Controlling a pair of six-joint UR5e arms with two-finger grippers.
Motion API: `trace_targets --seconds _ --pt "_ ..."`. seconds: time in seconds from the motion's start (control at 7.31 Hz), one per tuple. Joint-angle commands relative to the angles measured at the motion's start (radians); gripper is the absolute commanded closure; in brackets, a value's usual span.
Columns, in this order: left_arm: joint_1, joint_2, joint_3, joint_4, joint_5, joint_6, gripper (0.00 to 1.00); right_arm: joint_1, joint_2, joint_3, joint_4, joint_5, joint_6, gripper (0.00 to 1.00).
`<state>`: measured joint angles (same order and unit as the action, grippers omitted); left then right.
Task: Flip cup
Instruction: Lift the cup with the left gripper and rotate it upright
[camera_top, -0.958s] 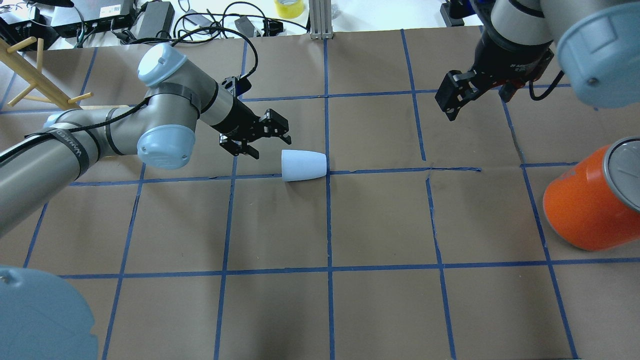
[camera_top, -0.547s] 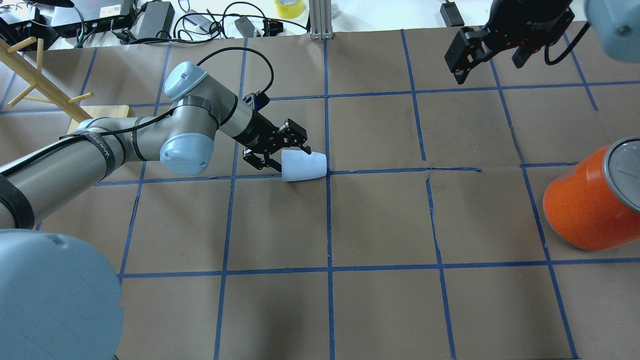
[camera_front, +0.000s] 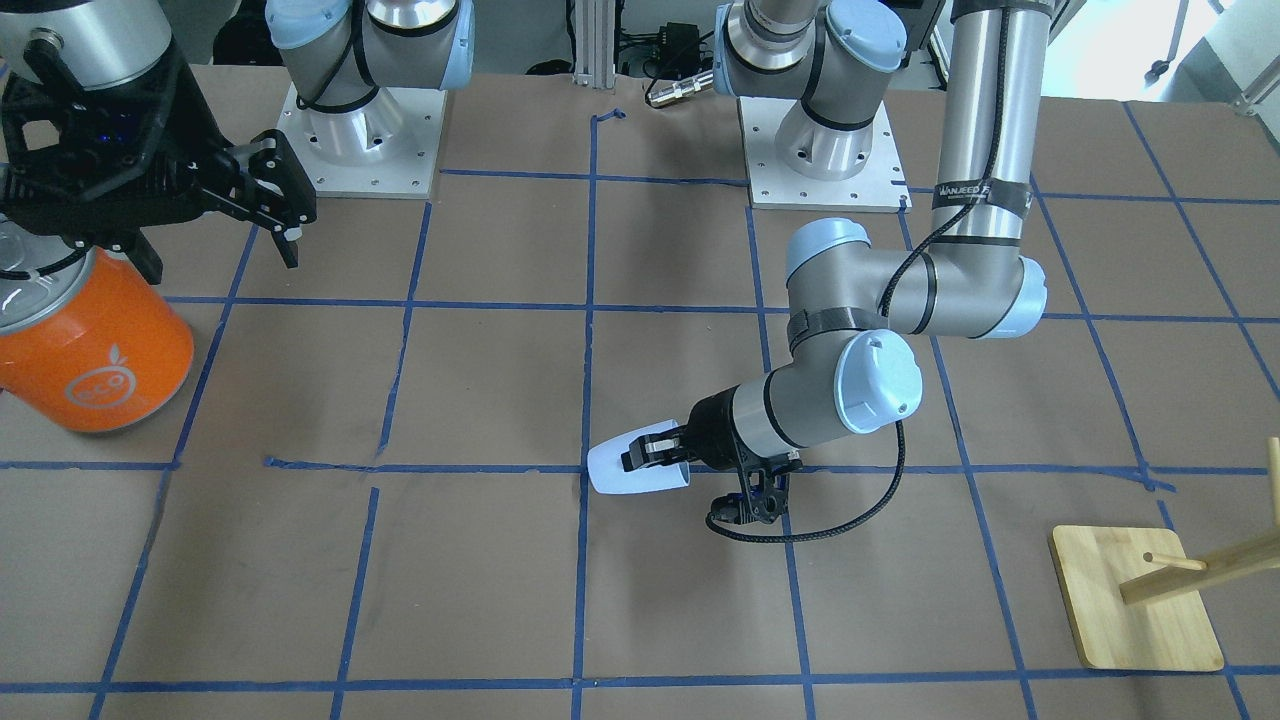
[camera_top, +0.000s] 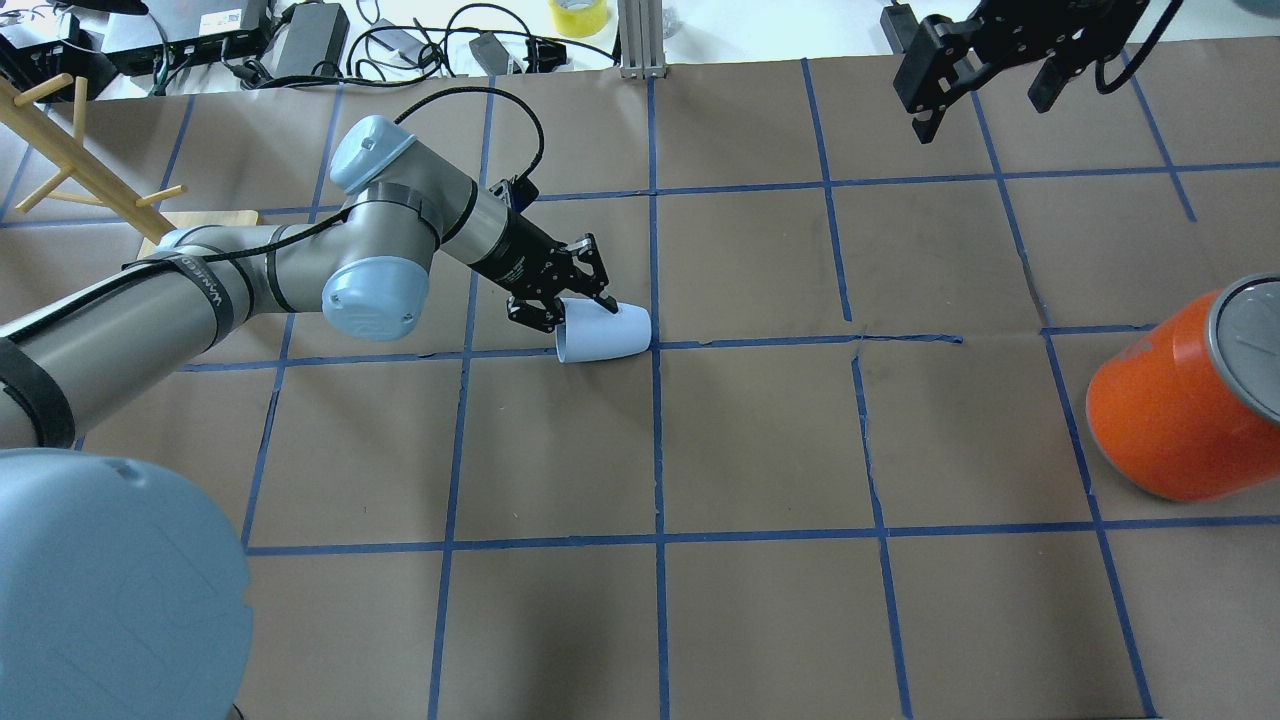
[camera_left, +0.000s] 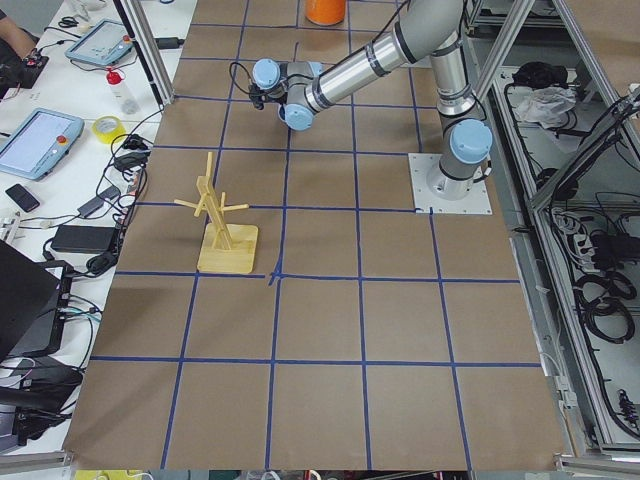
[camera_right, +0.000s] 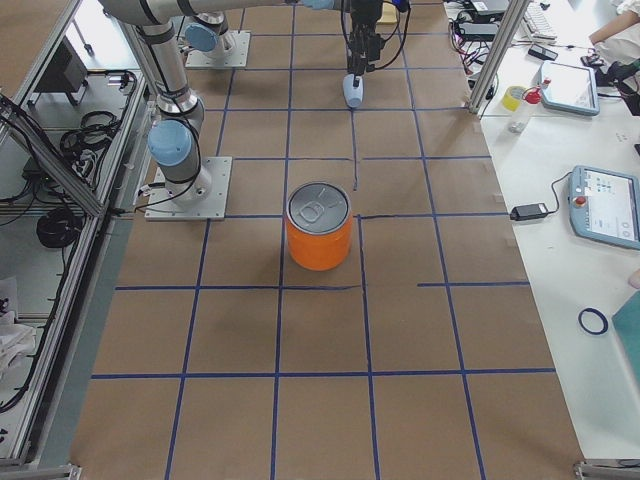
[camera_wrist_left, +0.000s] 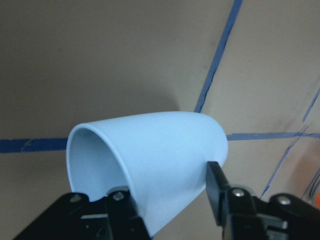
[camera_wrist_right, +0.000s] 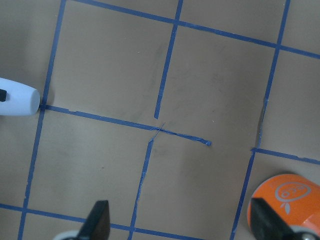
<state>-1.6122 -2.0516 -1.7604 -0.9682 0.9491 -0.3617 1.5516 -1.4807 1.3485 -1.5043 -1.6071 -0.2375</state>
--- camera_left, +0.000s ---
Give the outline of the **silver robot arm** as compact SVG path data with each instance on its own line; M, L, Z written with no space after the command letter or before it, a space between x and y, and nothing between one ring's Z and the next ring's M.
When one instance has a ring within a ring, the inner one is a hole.
M464 62L465 6L461 1L409 1L406 6L405 14L390 19L381 32L330 67L313 61L258 60L246 94L258 110L268 103L277 105L280 120L302 132L319 113L371 89L374 82L429 61L444 150L428 171L426 185L436 197L458 201L484 181L479 169L493 143Z

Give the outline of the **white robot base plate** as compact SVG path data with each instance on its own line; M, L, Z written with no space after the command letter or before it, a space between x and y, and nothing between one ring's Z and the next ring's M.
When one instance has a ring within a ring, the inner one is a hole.
M440 169L441 154L409 153L414 211L419 214L491 215L481 168L467 180L453 180Z

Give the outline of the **person forearm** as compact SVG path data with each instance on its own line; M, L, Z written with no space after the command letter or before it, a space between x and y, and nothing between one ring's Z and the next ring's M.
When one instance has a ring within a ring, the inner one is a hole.
M1 41L19 58L27 57L36 47L36 40L1 11Z

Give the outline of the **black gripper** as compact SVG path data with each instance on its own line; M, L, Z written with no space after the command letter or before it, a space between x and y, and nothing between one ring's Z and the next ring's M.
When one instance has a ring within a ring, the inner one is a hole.
M258 84L251 83L248 95L255 109L263 109L267 103L280 102L280 87L263 89Z

